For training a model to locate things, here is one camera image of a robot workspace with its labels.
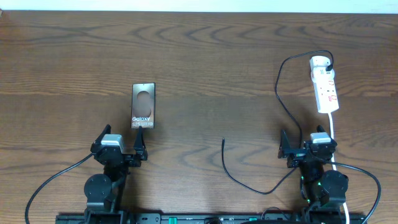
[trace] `wooden tabletop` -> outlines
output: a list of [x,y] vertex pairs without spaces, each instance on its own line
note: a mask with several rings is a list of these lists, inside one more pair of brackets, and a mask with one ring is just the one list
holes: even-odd
[[[290,169],[277,159],[280,129],[298,131],[274,95],[282,61],[327,49],[335,56],[340,109],[333,113],[336,160],[378,177],[382,199],[370,223],[398,213],[398,16],[171,12],[9,11],[0,19],[0,223],[22,223],[35,189],[90,153],[106,124],[132,147],[133,83],[156,82],[156,128],[149,160],[131,169],[123,206],[164,213],[257,213],[306,205],[295,172],[263,196],[231,175],[269,190]],[[282,100],[304,138],[317,113],[310,56],[282,71]],[[83,186],[102,173],[94,159],[54,179],[36,197],[31,223],[86,208]],[[349,177],[351,212],[368,213],[376,184]]]

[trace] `power strip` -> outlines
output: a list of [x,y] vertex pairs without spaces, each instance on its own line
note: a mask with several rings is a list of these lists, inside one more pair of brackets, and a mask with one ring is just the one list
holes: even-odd
[[329,58],[324,56],[314,56],[310,60],[311,79],[319,113],[331,113],[339,108],[334,81],[335,71],[327,71],[329,65]]

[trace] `power strip switch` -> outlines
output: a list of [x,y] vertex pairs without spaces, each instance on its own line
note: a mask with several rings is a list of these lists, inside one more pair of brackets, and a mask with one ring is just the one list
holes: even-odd
[[311,79],[315,90],[319,113],[331,113],[337,110],[338,100],[335,86],[335,71],[327,71],[330,59],[324,56],[314,56],[310,60]]

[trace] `white power strip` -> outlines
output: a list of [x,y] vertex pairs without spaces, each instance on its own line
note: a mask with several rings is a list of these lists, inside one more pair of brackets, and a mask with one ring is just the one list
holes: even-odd
[[331,113],[338,109],[335,71],[327,71],[329,65],[330,60],[324,56],[314,56],[310,60],[311,79],[319,113]]

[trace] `electrical socket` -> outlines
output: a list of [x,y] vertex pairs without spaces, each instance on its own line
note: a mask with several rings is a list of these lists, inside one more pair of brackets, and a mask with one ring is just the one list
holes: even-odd
[[334,81],[335,71],[326,71],[329,65],[330,60],[324,56],[314,56],[310,60],[311,79],[319,113],[331,113],[339,108]]

